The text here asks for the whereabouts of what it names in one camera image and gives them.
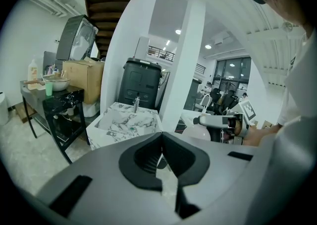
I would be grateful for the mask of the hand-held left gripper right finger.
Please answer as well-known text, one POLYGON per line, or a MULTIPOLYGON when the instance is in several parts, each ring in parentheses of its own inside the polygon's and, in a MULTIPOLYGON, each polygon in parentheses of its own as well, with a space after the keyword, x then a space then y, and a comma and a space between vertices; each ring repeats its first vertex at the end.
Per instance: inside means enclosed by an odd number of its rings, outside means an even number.
POLYGON ((163 225, 251 225, 252 204, 270 158, 270 141, 259 147, 221 144, 162 133, 165 156, 182 169, 177 211, 163 225))

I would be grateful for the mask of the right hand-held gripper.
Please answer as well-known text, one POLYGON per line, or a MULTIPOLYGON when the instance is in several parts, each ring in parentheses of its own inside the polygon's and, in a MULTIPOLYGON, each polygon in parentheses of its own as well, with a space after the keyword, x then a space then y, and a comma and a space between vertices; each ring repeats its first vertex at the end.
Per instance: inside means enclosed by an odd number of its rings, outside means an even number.
MULTIPOLYGON (((239 102, 231 109, 223 113, 224 129, 221 131, 221 142, 226 144, 242 145, 244 137, 248 134, 256 112, 249 100, 239 102)), ((223 128, 223 120, 220 115, 204 114, 193 119, 194 124, 206 127, 223 128)))

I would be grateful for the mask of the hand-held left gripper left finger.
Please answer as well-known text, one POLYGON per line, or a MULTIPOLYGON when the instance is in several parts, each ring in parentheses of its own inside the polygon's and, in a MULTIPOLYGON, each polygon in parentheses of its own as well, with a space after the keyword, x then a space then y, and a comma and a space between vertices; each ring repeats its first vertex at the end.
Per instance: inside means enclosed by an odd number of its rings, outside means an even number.
POLYGON ((119 169, 121 154, 152 135, 144 135, 95 149, 53 176, 37 199, 49 206, 77 176, 91 182, 68 215, 79 225, 173 225, 178 215, 160 192, 131 184, 119 169))

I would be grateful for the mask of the white marble sink countertop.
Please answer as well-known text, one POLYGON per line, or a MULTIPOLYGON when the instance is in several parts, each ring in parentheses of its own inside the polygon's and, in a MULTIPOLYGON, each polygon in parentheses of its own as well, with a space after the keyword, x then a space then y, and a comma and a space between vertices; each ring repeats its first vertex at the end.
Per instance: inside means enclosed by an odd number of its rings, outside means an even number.
POLYGON ((156 110, 115 102, 86 128, 92 150, 116 144, 128 139, 162 132, 163 127, 156 110))

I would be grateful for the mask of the cream pump soap bottle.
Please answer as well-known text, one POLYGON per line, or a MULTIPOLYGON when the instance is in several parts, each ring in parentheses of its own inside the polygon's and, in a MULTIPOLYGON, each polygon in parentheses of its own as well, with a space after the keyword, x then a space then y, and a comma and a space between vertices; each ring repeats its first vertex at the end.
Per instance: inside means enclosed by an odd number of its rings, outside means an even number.
POLYGON ((28 81, 37 80, 38 66, 34 59, 32 59, 31 63, 28 65, 28 81))

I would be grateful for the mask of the white curved faucet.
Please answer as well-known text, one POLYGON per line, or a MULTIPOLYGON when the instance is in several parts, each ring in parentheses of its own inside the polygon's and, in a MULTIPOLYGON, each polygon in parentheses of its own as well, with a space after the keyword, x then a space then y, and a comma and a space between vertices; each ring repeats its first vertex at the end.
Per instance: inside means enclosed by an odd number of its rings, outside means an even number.
POLYGON ((200 103, 200 105, 203 107, 202 113, 207 112, 207 108, 209 107, 211 102, 212 102, 212 97, 209 94, 206 94, 203 96, 203 99, 200 103))

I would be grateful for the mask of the black office chair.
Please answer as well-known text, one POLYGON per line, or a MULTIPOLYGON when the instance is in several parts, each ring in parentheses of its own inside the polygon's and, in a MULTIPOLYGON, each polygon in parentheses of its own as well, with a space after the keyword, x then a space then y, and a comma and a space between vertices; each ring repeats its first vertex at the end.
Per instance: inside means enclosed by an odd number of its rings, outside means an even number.
POLYGON ((237 104, 235 92, 233 90, 229 90, 228 93, 224 96, 223 100, 223 112, 226 110, 232 109, 237 104))
POLYGON ((221 98, 221 93, 218 88, 213 88, 210 92, 210 97, 212 98, 212 101, 210 103, 210 111, 214 112, 215 114, 219 114, 219 103, 218 100, 221 98))

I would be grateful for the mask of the black marble side table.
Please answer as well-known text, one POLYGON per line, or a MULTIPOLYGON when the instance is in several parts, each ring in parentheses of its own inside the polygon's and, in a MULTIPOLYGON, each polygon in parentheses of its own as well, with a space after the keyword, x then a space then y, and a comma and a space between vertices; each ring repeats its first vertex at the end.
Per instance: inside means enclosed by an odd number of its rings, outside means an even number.
POLYGON ((29 105, 36 112, 33 116, 26 112, 27 121, 34 137, 37 138, 37 134, 33 128, 32 119, 52 137, 62 156, 71 164, 72 161, 66 153, 70 145, 80 135, 84 135, 87 144, 90 144, 82 106, 84 90, 68 86, 63 91, 53 92, 51 96, 47 96, 44 89, 30 90, 26 81, 20 81, 20 92, 24 109, 27 110, 27 105, 29 105), (72 107, 78 108, 78 120, 64 117, 54 118, 72 107))

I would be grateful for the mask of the dark grey delivery robot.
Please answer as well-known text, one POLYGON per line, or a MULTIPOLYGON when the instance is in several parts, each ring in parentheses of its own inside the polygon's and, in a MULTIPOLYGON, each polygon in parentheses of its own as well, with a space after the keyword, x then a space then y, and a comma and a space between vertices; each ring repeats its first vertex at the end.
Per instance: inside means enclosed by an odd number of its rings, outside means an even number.
POLYGON ((118 102, 132 105, 136 98, 140 98, 140 107, 154 109, 161 78, 161 66, 130 57, 123 68, 118 102))

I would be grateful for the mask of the black balcony railing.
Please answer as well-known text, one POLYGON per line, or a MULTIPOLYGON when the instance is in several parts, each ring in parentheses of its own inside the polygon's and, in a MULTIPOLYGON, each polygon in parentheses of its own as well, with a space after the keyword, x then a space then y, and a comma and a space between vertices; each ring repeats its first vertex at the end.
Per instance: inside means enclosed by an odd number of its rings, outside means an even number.
POLYGON ((170 62, 173 62, 174 57, 175 57, 174 53, 165 51, 163 49, 159 49, 159 48, 154 47, 154 46, 148 47, 148 55, 158 57, 158 58, 170 61, 170 62))

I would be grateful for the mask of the brown cardboard box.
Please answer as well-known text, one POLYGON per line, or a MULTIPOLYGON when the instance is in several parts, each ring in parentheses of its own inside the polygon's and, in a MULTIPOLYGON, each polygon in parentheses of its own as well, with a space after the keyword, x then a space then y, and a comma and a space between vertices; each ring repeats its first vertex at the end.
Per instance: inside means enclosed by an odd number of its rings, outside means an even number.
POLYGON ((70 85, 84 90, 84 103, 93 104, 101 95, 105 63, 102 61, 68 60, 62 64, 70 85))

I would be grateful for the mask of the brown wooden board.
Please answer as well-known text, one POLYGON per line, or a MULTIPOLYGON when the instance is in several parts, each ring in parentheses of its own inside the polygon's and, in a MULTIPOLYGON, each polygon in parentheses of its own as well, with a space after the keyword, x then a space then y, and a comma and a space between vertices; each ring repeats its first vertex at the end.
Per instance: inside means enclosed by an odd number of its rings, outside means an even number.
MULTIPOLYGON (((30 118, 37 113, 33 109, 27 109, 27 112, 28 112, 28 115, 29 115, 30 118)), ((27 115, 26 115, 26 112, 25 112, 24 108, 16 109, 16 114, 19 116, 19 118, 20 118, 22 123, 26 123, 28 121, 27 115)))

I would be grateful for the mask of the person's white t-shirt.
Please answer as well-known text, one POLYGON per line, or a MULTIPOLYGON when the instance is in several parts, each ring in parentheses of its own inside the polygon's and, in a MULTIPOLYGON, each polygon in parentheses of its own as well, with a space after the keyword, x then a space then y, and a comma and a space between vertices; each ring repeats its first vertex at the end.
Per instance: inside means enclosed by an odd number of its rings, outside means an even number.
POLYGON ((289 64, 277 128, 301 118, 317 116, 317 29, 304 35, 289 64))

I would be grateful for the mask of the pink toothbrush cup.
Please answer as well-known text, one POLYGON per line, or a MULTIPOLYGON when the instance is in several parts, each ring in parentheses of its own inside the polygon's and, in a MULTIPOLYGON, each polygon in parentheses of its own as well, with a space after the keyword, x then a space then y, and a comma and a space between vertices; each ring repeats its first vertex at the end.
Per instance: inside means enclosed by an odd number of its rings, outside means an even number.
POLYGON ((60 75, 60 70, 56 67, 56 65, 49 66, 47 75, 57 74, 60 75))

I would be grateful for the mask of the brown wooden staircase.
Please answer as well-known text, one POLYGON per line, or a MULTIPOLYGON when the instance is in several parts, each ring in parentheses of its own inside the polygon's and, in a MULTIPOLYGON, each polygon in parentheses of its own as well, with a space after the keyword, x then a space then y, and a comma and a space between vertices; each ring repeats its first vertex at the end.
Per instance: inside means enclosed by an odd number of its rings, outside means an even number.
POLYGON ((98 58, 106 58, 116 26, 131 0, 85 0, 89 20, 97 27, 98 58))

